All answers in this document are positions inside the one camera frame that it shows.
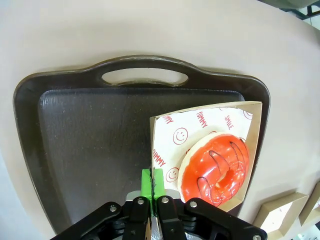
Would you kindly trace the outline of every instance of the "white table surface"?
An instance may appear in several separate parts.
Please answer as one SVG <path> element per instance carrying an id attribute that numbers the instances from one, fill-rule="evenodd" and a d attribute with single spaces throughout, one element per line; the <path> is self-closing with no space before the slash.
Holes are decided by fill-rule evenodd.
<path id="1" fill-rule="evenodd" d="M 263 202 L 284 192 L 311 193 L 320 179 L 319 30 L 256 0 L 4 0 L 0 151 L 17 196 L 44 239 L 54 232 L 21 151 L 15 87 L 32 73 L 131 54 L 252 75 L 269 88 L 266 135 L 240 218 L 252 223 Z M 283 239 L 299 231 L 296 220 Z"/>

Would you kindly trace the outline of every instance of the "cardboard box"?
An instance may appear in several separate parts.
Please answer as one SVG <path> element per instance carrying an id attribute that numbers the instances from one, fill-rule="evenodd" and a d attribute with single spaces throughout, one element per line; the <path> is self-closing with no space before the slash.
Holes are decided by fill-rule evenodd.
<path id="1" fill-rule="evenodd" d="M 320 182 L 318 182 L 314 189 L 312 194 L 310 195 L 310 198 L 308 202 L 305 204 L 300 216 L 300 224 L 303 226 L 304 224 L 320 218 Z"/>
<path id="2" fill-rule="evenodd" d="M 299 216 L 307 200 L 308 195 L 295 192 L 264 203 L 261 206 L 253 225 L 265 230 L 268 234 L 268 240 L 280 239 L 288 232 L 296 218 Z M 274 223 L 279 223 L 279 226 L 277 229 L 269 231 L 273 228 L 272 225 Z"/>
<path id="3" fill-rule="evenodd" d="M 170 115 L 173 113 L 181 113 L 186 111 L 192 111 L 192 110 L 199 110 L 199 109 L 205 109 L 205 108 L 238 108 L 243 111 L 249 112 L 253 114 L 251 124 L 249 127 L 249 131 L 246 137 L 246 145 L 249 150 L 250 155 L 250 165 L 248 174 L 244 180 L 243 185 L 237 192 L 237 194 L 229 201 L 225 202 L 224 204 L 220 205 L 219 208 L 228 212 L 238 206 L 240 203 L 242 203 L 245 199 L 249 181 L 253 169 L 253 164 L 256 156 L 256 150 L 257 150 L 257 143 L 258 143 L 258 137 L 259 137 L 259 130 L 260 130 L 260 123 L 261 123 L 261 112 L 262 112 L 262 103 L 257 101 L 241 101 L 241 102 L 227 102 L 227 103 L 218 103 L 218 104 L 212 104 L 212 105 L 206 105 L 206 106 L 200 106 L 200 107 L 193 107 L 188 109 L 183 109 L 175 112 L 166 113 L 163 115 L 155 116 L 150 118 L 150 128 L 151 128 L 151 150 L 154 149 L 154 134 L 155 134 L 155 124 L 156 120 L 160 117 Z"/>

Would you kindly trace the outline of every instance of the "glazed donut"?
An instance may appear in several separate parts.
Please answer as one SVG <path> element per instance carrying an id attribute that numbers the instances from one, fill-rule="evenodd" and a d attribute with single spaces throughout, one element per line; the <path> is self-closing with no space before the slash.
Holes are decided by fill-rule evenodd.
<path id="1" fill-rule="evenodd" d="M 219 206 L 242 186 L 249 170 L 245 142 L 229 133 L 215 132 L 198 141 L 182 160 L 178 175 L 181 198 L 201 198 Z"/>

